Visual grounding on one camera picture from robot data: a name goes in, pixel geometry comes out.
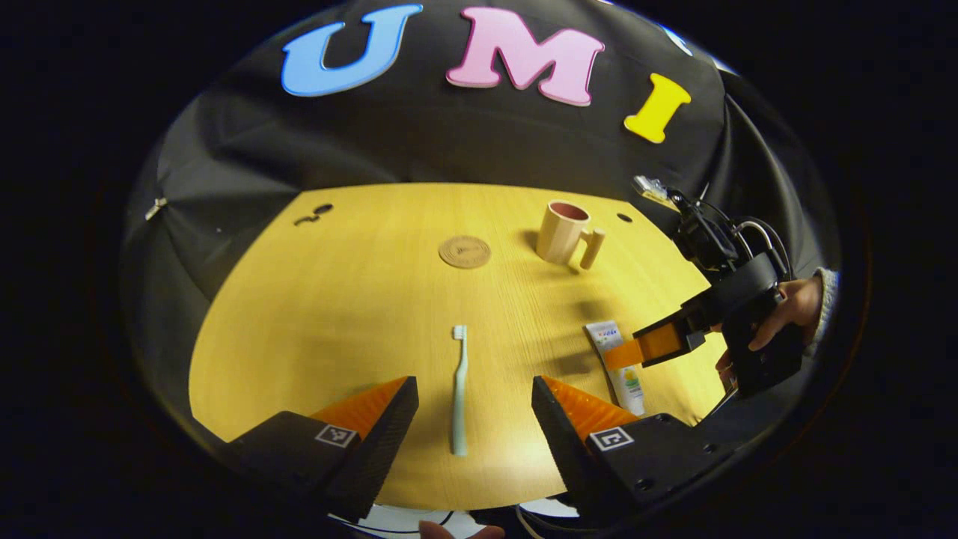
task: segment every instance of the black background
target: black background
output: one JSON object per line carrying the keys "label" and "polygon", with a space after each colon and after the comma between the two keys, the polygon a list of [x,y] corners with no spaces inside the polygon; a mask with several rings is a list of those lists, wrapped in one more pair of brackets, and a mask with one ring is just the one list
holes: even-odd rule
{"label": "black background", "polygon": [[[3,361],[13,448],[3,526],[15,535],[292,534],[144,404],[119,332],[116,249],[127,189],[156,136],[250,49],[328,4],[88,2],[8,18],[5,86],[17,96],[7,100],[4,288],[9,336],[21,339]],[[954,343],[943,323],[953,225],[939,225],[935,205],[954,178],[936,169],[953,138],[949,13],[817,1],[637,8],[777,106],[823,176],[842,178],[865,207],[874,247],[866,334],[833,402],[784,456],[685,525],[953,533],[958,466],[952,447],[933,443],[953,424],[939,400],[950,390],[942,340]]]}

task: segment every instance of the blue letter u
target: blue letter u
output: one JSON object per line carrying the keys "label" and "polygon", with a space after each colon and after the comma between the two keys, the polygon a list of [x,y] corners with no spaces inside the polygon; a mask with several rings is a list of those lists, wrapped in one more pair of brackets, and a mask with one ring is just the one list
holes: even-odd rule
{"label": "blue letter u", "polygon": [[336,22],[293,39],[283,48],[283,89],[294,96],[316,97],[334,94],[375,79],[386,72],[399,54],[406,19],[422,11],[422,4],[394,6],[367,13],[362,21],[373,25],[366,52],[356,62],[336,69],[323,65],[330,37],[342,30]]}

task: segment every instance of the toothbrush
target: toothbrush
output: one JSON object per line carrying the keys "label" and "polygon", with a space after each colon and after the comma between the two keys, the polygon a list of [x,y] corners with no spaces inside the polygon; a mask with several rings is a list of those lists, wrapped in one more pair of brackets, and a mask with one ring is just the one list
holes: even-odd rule
{"label": "toothbrush", "polygon": [[466,326],[458,325],[452,328],[452,337],[463,342],[463,355],[456,369],[456,387],[452,407],[452,454],[465,457],[466,448],[466,371],[469,369],[469,358],[466,353]]}

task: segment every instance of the toothpaste tube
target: toothpaste tube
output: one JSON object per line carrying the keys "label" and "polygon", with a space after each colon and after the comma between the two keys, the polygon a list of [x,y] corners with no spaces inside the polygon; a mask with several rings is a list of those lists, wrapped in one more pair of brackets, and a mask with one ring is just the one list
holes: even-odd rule
{"label": "toothpaste tube", "polygon": [[[615,320],[608,322],[596,322],[585,325],[585,331],[588,332],[592,344],[599,351],[599,357],[602,358],[603,367],[605,367],[605,352],[623,344],[622,334],[619,333],[619,326]],[[629,365],[625,368],[614,370],[606,369],[608,379],[612,382],[612,388],[615,390],[615,398],[620,408],[624,408],[635,415],[643,415],[646,412],[645,398],[642,386],[639,384],[639,376],[635,370],[635,365]]]}

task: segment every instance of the human hand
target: human hand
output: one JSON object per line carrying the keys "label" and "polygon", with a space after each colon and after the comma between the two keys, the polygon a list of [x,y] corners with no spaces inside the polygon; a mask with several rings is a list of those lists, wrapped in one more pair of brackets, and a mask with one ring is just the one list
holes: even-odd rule
{"label": "human hand", "polygon": [[[470,535],[468,539],[503,539],[505,536],[505,529],[499,526],[486,526],[475,535]],[[420,521],[420,537],[422,539],[455,539],[448,529],[425,520]]]}
{"label": "human hand", "polygon": [[[818,329],[818,318],[822,310],[822,278],[819,275],[811,279],[798,279],[779,285],[779,292],[785,298],[772,311],[755,332],[755,338],[748,343],[751,351],[761,350],[790,323],[802,328],[803,343],[811,344]],[[712,331],[721,331],[721,324],[712,327]],[[729,371],[731,360],[726,350],[716,363],[716,370],[722,383],[729,387],[736,384],[735,376]]]}

